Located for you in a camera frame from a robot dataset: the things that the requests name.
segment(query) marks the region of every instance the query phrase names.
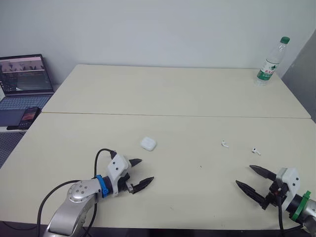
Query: smartphone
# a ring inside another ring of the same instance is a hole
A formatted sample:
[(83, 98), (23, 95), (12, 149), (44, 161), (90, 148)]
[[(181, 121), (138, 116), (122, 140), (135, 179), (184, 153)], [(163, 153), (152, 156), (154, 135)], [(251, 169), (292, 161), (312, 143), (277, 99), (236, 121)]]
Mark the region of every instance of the smartphone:
[(40, 114), (39, 107), (27, 108), (21, 118), (18, 129), (21, 129), (21, 130), (28, 129), (39, 114)]

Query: table surface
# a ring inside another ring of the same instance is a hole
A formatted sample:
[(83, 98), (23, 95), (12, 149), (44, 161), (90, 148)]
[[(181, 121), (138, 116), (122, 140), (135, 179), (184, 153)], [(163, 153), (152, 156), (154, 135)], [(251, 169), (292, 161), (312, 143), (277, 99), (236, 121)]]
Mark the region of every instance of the table surface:
[[(144, 136), (157, 141), (148, 152)], [(316, 127), (305, 118), (212, 118), (42, 113), (0, 172), (0, 220), (35, 223), (44, 196), (58, 184), (93, 175), (96, 152), (116, 150), (143, 162), (131, 182), (154, 176), (143, 191), (100, 201), (94, 226), (118, 228), (278, 229), (277, 208), (266, 211), (235, 184), (238, 179), (266, 195), (271, 181), (249, 164), (278, 172), (296, 167), (299, 194), (315, 198)], [(225, 139), (230, 146), (221, 146)], [(261, 156), (251, 152), (256, 146)], [(110, 161), (102, 153), (98, 173)], [(67, 188), (47, 201), (49, 222)], [(295, 225), (284, 215), (285, 228)]]
[(77, 65), (43, 112), (310, 118), (274, 74), (257, 70)]

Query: robotic arm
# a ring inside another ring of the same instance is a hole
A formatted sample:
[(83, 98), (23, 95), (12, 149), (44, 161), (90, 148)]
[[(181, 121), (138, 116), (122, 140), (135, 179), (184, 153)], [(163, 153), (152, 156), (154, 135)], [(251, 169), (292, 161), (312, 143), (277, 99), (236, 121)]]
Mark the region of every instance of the robotic arm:
[(127, 160), (124, 156), (111, 153), (112, 161), (108, 165), (108, 176), (96, 175), (93, 179), (74, 183), (67, 192), (66, 200), (57, 209), (44, 232), (44, 237), (76, 237), (78, 236), (88, 210), (101, 198), (108, 195), (114, 197), (120, 191), (128, 190), (135, 194), (144, 189), (153, 177), (140, 181), (138, 185), (130, 184), (128, 172), (141, 159)]
[(237, 185), (243, 192), (255, 200), (262, 209), (266, 210), (269, 204), (281, 206), (282, 211), (290, 213), (291, 220), (304, 225), (313, 237), (316, 237), (316, 202), (310, 198), (310, 191), (300, 196), (297, 191), (300, 188), (300, 178), (295, 168), (282, 168), (279, 173), (260, 166), (250, 165), (257, 174), (273, 181), (270, 192), (266, 197), (256, 193), (256, 191), (245, 183), (236, 180)]

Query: plastic bottle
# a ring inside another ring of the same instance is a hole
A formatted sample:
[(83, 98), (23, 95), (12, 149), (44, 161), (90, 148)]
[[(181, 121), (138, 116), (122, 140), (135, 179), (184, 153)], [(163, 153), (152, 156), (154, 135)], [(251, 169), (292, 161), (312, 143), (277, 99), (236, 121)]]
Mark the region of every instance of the plastic bottle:
[(271, 51), (264, 65), (258, 72), (256, 80), (257, 85), (266, 85), (268, 83), (270, 77), (275, 72), (276, 68), (283, 59), (285, 55), (286, 45), (289, 41), (289, 37), (283, 36), (280, 40), (280, 43)]

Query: green bottle cap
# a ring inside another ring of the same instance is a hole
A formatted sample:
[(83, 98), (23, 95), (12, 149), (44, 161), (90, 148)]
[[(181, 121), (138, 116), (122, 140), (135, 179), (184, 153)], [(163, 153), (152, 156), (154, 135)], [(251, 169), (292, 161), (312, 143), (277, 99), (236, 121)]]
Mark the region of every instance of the green bottle cap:
[(289, 37), (283, 36), (280, 40), (281, 43), (288, 43), (290, 41)]

